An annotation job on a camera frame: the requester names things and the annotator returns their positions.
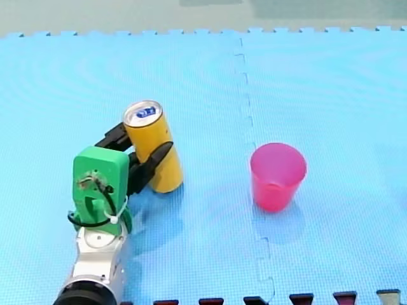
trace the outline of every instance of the mat seam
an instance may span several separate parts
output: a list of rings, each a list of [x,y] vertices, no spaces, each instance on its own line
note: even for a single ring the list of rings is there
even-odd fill
[[[24,32],[12,32],[0,38],[23,38],[23,37],[55,37],[55,36],[93,36],[93,35],[108,35],[108,36],[139,36],[139,35],[169,35],[169,34],[185,34],[185,35],[194,35],[200,33],[207,33],[207,34],[221,34],[225,31],[233,31],[233,30],[209,30],[209,29],[195,29],[191,32],[186,32],[183,29],[169,29],[166,31],[158,32],[157,30],[142,30],[140,32],[132,32],[129,30],[116,30],[114,32],[108,33],[103,31],[91,30],[84,33],[79,33],[75,30],[63,30],[58,33],[52,33],[47,30],[41,30],[33,32],[32,34],[25,34]],[[387,25],[378,25],[374,29],[368,29],[364,27],[325,27],[322,30],[315,29],[313,27],[300,27],[298,29],[292,30],[287,27],[274,27],[270,30],[264,29],[261,27],[250,27],[246,31],[236,31],[237,33],[243,34],[244,32],[267,32],[267,33],[280,33],[280,32],[289,32],[292,34],[295,33],[306,33],[306,32],[357,32],[357,31],[368,31],[368,32],[383,32],[383,31],[392,31],[392,32],[407,32],[407,24],[401,26],[400,28],[393,29],[391,26]]]

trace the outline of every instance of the pink plastic cup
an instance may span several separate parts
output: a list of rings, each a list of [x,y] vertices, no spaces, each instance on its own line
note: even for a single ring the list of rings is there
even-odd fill
[[[288,206],[307,174],[302,154],[283,143],[256,149],[250,168],[254,202],[267,212],[279,212]]]

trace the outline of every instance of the black cable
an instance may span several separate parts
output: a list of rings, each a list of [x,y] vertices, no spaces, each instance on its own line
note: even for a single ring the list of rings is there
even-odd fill
[[[113,203],[112,197],[110,196],[109,192],[107,191],[107,188],[106,187],[104,189],[102,188],[102,184],[100,183],[99,179],[95,179],[94,181],[95,181],[95,184],[96,184],[99,192],[102,193],[102,195],[105,197],[105,199],[109,203],[110,209],[112,210],[112,214],[113,214],[112,216],[116,216],[117,210]],[[68,214],[68,220],[70,223],[74,224],[75,226],[79,226],[79,227],[100,227],[100,226],[104,226],[105,224],[108,224],[110,222],[110,219],[108,218],[104,221],[97,222],[95,224],[87,224],[85,222],[76,221],[73,218],[73,213]]]
[[[113,216],[116,216],[117,210],[116,207],[113,203],[112,197],[110,197],[109,192],[107,191],[107,188],[105,187],[105,189],[102,189],[102,185],[100,183],[100,181],[98,179],[95,179],[95,184],[97,186],[97,189],[99,190],[99,192],[101,192],[103,194],[103,196],[106,198],[107,202],[109,203],[110,209],[112,210],[112,214]]]
[[[78,226],[78,227],[101,227],[101,226],[104,226],[105,224],[108,224],[110,222],[110,219],[106,219],[106,220],[101,221],[101,222],[96,222],[95,224],[87,224],[85,222],[76,221],[73,218],[73,213],[68,214],[68,220],[69,220],[70,223],[72,223],[72,224],[74,224],[75,226]]]

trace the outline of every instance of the zip tie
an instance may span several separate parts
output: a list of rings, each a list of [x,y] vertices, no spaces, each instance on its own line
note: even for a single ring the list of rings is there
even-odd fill
[[[122,215],[122,213],[125,211],[125,209],[127,207],[127,201],[128,201],[128,197],[126,196],[125,202],[124,202],[123,206],[121,207],[120,211],[117,213],[116,216],[109,215],[108,213],[106,213],[106,211],[104,211],[104,215],[108,219],[110,219],[111,224],[117,224],[119,222],[120,216]]]

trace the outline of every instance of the gray background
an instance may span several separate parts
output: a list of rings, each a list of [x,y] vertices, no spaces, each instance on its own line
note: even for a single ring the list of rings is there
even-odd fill
[[[0,36],[10,32],[407,25],[407,0],[0,0]]]

